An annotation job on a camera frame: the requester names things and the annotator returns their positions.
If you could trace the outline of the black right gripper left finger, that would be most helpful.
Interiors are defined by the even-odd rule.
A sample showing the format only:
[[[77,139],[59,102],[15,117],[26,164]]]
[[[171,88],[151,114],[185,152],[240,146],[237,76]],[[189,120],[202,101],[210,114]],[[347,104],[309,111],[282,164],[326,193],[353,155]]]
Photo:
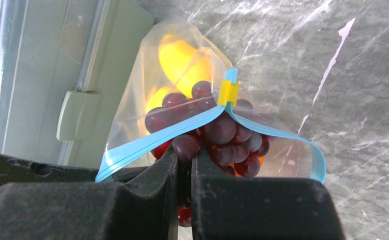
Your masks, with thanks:
[[[95,183],[91,169],[0,155],[0,240],[175,240],[177,157]]]

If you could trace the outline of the yellow mango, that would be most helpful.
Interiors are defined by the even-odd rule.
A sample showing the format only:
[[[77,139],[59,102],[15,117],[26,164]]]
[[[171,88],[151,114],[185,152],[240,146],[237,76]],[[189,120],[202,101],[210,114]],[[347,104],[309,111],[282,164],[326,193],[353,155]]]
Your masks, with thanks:
[[[192,97],[193,86],[212,81],[212,63],[208,47],[195,48],[173,34],[166,34],[158,47],[162,71],[186,97]]]

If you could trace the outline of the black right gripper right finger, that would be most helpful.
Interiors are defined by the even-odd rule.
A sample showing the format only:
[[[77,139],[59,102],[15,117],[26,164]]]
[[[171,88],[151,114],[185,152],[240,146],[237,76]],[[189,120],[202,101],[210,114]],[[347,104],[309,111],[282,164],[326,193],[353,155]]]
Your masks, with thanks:
[[[308,178],[225,174],[202,148],[191,170],[195,240],[343,240],[332,197]]]

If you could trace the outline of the clear plastic storage bin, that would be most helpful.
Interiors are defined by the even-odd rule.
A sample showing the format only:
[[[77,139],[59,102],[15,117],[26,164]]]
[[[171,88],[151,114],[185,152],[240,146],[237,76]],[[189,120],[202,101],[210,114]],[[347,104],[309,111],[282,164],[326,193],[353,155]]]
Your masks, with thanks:
[[[97,169],[154,22],[130,0],[0,0],[0,154]]]

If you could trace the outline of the clear zip top bag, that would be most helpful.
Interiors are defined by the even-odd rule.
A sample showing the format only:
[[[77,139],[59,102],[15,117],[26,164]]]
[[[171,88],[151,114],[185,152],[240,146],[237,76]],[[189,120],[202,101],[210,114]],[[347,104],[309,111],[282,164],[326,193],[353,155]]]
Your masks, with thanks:
[[[96,182],[172,147],[187,172],[204,145],[210,159],[237,177],[311,178],[324,182],[326,161],[241,90],[238,70],[187,21],[168,20],[142,39],[113,119]]]

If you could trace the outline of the dark red grape bunch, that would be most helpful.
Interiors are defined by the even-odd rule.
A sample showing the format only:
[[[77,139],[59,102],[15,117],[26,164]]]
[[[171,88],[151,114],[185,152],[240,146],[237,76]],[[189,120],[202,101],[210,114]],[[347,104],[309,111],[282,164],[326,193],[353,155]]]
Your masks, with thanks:
[[[161,107],[150,110],[144,124],[149,133],[187,120],[216,106],[212,85],[199,81],[192,88],[192,97],[183,93],[169,93]],[[172,148],[178,160],[178,224],[188,228],[192,225],[191,173],[192,162],[201,147],[205,147],[213,163],[225,174],[239,176],[234,164],[247,157],[256,156],[261,165],[270,149],[269,137],[252,131],[236,122],[223,111],[216,119],[204,126],[190,130],[154,148],[151,153],[159,160],[168,148]]]

